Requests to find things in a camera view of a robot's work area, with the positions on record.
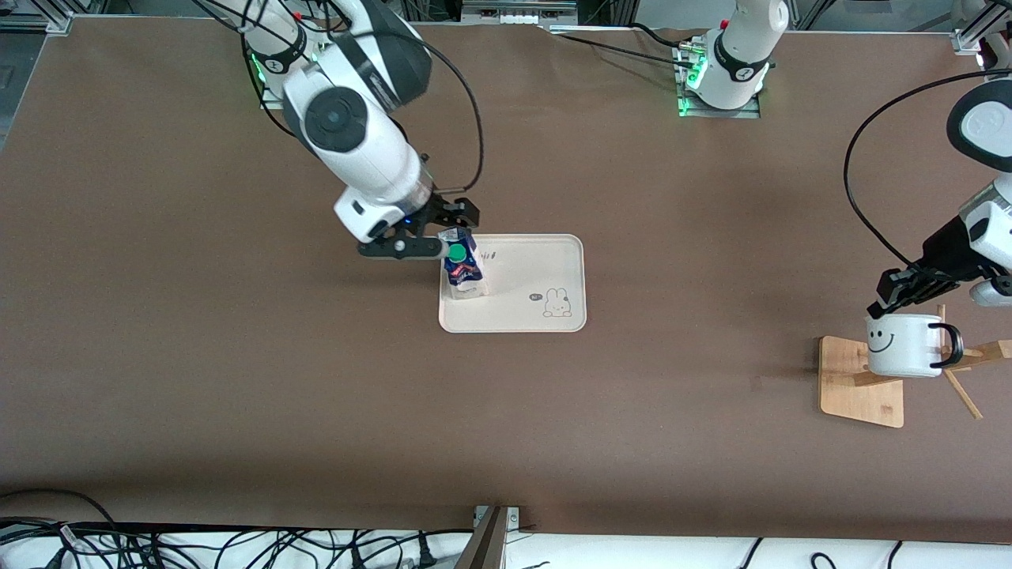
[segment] bunny print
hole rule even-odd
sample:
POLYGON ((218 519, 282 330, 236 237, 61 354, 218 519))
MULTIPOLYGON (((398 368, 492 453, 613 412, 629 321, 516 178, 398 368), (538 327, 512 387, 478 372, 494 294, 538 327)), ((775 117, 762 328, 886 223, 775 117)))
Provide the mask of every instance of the bunny print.
POLYGON ((542 316, 545 318, 573 316, 573 309, 566 289, 549 289, 544 294, 542 316))

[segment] metal frame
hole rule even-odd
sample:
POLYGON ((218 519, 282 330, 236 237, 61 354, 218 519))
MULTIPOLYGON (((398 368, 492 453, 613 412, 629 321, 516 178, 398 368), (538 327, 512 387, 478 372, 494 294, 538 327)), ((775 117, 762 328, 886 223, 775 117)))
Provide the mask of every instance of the metal frame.
POLYGON ((950 35, 952 49, 960 56, 974 55, 981 51, 981 40, 989 33, 1005 28, 1010 16, 1009 9, 989 2, 974 16, 965 29, 956 29, 950 35))
POLYGON ((829 4, 832 4, 836 0, 816 0, 816 3, 812 5, 812 8, 810 8, 805 14, 805 17, 800 17, 800 14, 797 13, 799 8, 797 7, 796 1, 791 0, 790 3, 793 4, 792 13, 794 14, 791 21, 794 22, 794 28, 809 29, 812 27, 812 25, 815 24, 816 19, 818 19, 819 13, 823 10, 829 9, 829 4))
POLYGON ((611 18, 614 25, 628 25, 636 21, 636 13, 640 10, 640 0, 614 0, 611 6, 611 18))
POLYGON ((479 506, 475 509, 478 529, 468 540, 453 569, 501 569, 506 533, 519 527, 519 509, 506 506, 479 506))
POLYGON ((27 0, 27 3, 34 6, 38 14, 0 17, 0 31, 45 31, 53 35, 67 35, 74 16, 105 13, 108 0, 94 0, 88 6, 82 0, 27 0))
POLYGON ((576 25, 576 0, 463 0, 460 23, 503 23, 501 16, 527 15, 537 25, 576 25))

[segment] green indicator light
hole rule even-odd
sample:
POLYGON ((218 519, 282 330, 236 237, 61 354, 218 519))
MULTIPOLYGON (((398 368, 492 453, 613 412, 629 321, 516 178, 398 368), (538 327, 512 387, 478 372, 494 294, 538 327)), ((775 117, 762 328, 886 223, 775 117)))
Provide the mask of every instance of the green indicator light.
POLYGON ((260 69, 260 62, 256 61, 256 56, 250 56, 250 61, 253 62, 253 67, 256 68, 256 76, 261 83, 267 84, 267 80, 263 76, 263 70, 260 69))

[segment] beige tray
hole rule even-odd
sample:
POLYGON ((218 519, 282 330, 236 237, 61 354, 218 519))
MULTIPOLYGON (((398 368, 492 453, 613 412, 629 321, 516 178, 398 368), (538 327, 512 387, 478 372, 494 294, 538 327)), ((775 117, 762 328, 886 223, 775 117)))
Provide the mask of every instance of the beige tray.
POLYGON ((475 235, 489 295, 453 300, 440 265, 447 332, 576 332, 587 322, 583 243, 568 234, 475 235))

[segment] wooden mug stand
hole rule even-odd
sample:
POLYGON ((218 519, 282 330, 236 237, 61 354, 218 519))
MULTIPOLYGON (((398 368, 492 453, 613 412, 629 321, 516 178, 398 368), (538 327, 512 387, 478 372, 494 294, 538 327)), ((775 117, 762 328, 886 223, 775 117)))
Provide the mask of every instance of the wooden mug stand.
MULTIPOLYGON (((938 315, 945 320, 945 305, 938 315)), ((1012 359, 1012 340, 998 340, 963 350, 962 359, 942 370, 974 418, 983 418, 954 372, 1012 359)), ((823 413, 877 425, 903 426, 903 380, 868 371, 868 344, 836 336, 819 340, 819 408, 823 413)))

